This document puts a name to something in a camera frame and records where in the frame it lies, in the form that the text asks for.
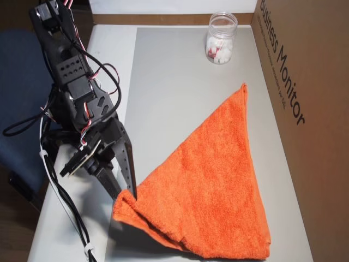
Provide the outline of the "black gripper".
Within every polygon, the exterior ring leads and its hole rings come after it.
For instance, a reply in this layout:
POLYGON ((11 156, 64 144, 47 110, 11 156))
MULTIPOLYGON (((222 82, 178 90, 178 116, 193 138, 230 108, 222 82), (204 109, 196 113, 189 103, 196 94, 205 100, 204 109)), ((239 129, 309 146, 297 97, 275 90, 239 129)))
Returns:
POLYGON ((86 161, 86 170, 93 172, 111 199, 115 201, 122 191, 112 172, 113 160, 119 164, 126 189, 137 199, 133 151, 122 123, 116 118, 111 118, 93 127, 86 140, 86 149, 91 155, 86 161))

